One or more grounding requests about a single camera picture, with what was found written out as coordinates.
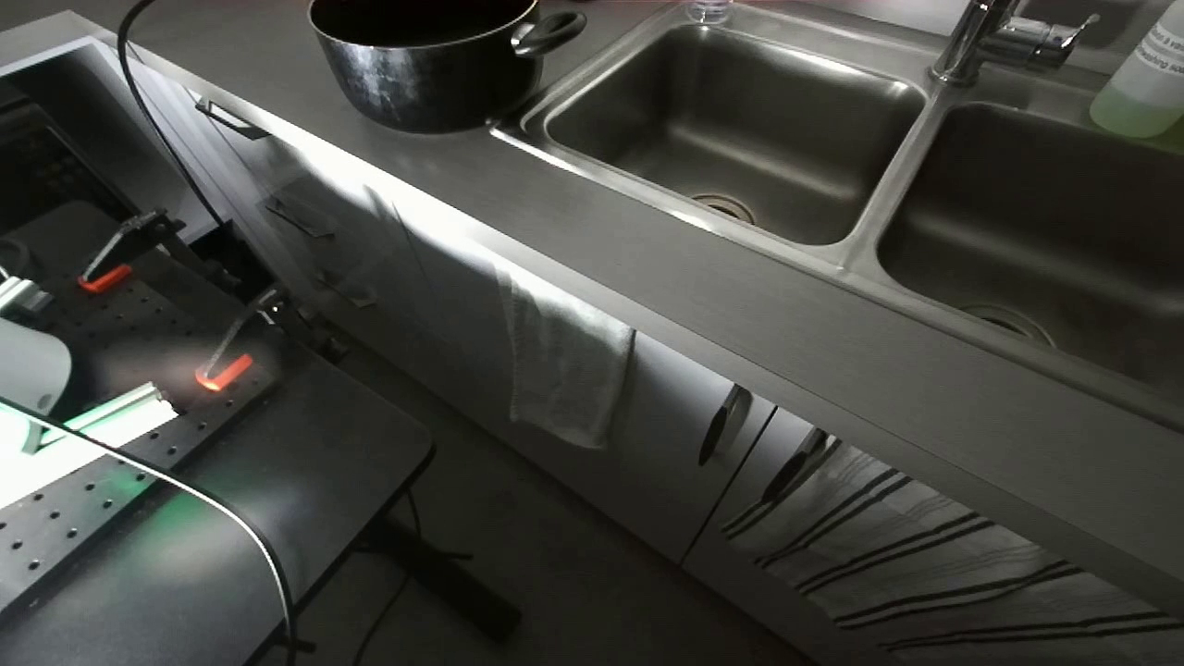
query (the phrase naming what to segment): black pot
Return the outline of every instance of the black pot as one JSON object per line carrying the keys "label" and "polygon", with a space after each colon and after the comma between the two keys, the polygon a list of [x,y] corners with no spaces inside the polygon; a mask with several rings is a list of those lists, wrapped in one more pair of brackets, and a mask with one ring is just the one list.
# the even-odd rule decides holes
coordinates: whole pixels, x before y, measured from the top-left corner
{"label": "black pot", "polygon": [[398,129],[467,129],[522,100],[545,53],[583,16],[536,0],[314,0],[309,26],[344,97]]}

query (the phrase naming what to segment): pot handle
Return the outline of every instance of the pot handle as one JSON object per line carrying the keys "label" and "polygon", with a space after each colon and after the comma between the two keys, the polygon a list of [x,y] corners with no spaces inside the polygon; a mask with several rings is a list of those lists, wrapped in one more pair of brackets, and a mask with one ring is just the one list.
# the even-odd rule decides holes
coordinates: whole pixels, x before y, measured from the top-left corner
{"label": "pot handle", "polygon": [[555,11],[547,19],[536,24],[522,24],[512,39],[515,56],[522,60],[541,60],[545,53],[573,41],[578,32],[583,32],[589,19],[581,11]]}

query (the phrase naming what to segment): stainless steel sink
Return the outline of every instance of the stainless steel sink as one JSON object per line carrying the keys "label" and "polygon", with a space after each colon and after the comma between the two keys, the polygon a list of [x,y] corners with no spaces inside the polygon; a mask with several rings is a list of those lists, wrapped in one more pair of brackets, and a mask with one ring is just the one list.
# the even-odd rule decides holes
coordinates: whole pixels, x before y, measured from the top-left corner
{"label": "stainless steel sink", "polygon": [[1091,129],[947,116],[883,270],[1026,346],[1184,398],[1184,162]]}
{"label": "stainless steel sink", "polygon": [[679,26],[545,129],[795,245],[836,245],[921,104],[903,82]]}

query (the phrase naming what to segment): dark floor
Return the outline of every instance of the dark floor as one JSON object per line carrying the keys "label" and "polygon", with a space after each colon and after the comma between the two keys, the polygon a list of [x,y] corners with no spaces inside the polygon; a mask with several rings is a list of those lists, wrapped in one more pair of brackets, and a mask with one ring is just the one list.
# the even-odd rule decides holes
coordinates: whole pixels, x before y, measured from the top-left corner
{"label": "dark floor", "polygon": [[[436,435],[436,464],[413,485],[424,538],[472,553],[470,570],[522,606],[512,644],[491,644],[412,585],[367,666],[805,664],[420,390],[374,362],[349,367]],[[387,560],[351,554],[301,620],[301,633],[319,644],[301,666],[349,666],[398,581]]]}

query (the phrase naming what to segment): faucet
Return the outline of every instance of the faucet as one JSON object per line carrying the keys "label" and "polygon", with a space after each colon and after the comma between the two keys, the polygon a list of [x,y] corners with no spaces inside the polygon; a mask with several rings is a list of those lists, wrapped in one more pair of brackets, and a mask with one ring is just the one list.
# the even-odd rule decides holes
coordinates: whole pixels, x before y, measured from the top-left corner
{"label": "faucet", "polygon": [[927,77],[964,89],[975,82],[975,67],[989,60],[1022,67],[1060,67],[1074,56],[1079,32],[1100,24],[1100,16],[1091,16],[1075,31],[1052,26],[1017,19],[1017,8],[1026,8],[1026,0],[970,0],[949,32],[949,46],[927,67]]}

